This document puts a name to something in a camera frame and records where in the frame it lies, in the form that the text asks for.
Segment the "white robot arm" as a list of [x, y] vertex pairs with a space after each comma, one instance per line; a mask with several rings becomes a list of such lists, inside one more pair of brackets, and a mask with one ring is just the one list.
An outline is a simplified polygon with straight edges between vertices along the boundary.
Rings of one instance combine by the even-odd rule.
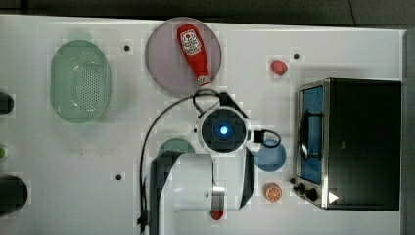
[[240, 210], [254, 192], [254, 160], [243, 114], [220, 107], [198, 123], [200, 153], [166, 151], [151, 162], [149, 235], [174, 235], [173, 217], [204, 211], [220, 217]]

